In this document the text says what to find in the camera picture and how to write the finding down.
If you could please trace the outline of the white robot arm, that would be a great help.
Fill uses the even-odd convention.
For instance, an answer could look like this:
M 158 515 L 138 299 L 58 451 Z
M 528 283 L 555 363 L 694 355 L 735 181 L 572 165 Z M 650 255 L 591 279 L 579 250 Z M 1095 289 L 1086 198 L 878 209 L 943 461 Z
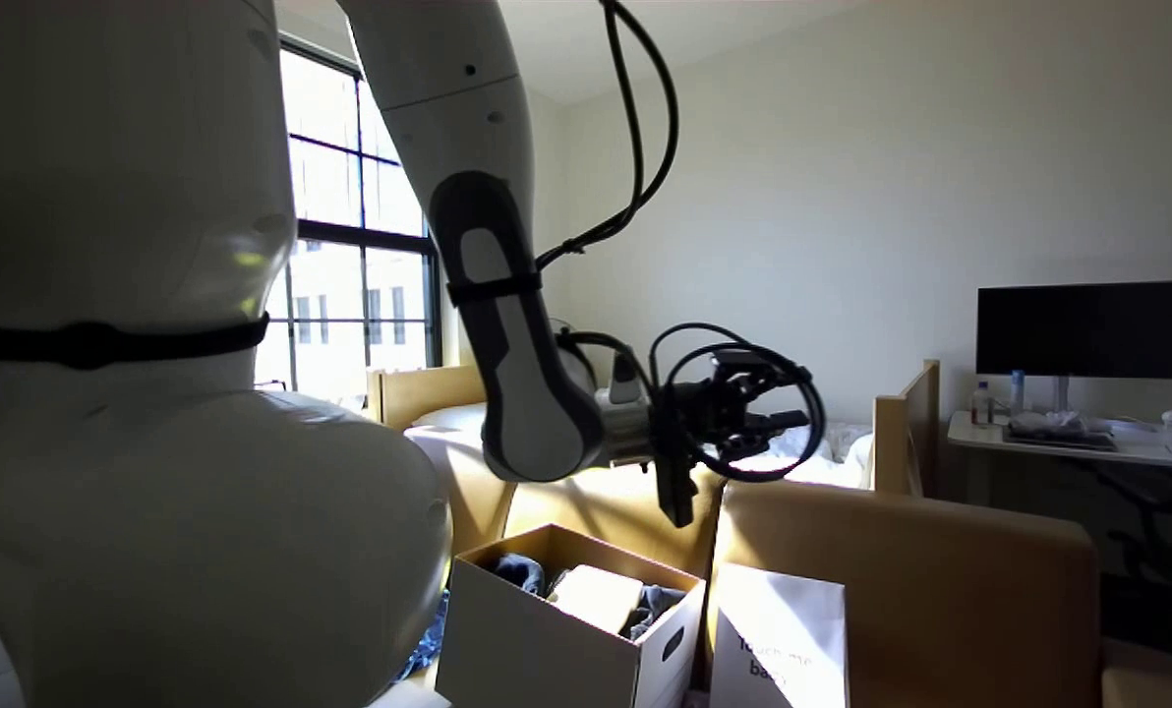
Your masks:
M 524 483 L 644 461 L 773 478 L 804 368 L 601 396 L 528 236 L 530 127 L 496 0 L 338 0 Z M 449 478 L 251 355 L 294 198 L 271 0 L 0 0 L 0 708 L 374 708 L 449 575 Z

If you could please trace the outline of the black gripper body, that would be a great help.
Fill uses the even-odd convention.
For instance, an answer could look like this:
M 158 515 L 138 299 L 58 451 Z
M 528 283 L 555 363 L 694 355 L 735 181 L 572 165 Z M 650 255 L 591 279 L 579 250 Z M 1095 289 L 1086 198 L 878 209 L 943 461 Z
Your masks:
M 799 407 L 749 413 L 769 390 L 793 390 Z M 655 504 L 673 525 L 686 525 L 692 469 L 724 478 L 783 478 L 815 456 L 815 379 L 793 363 L 719 356 L 702 380 L 663 384 L 650 407 Z

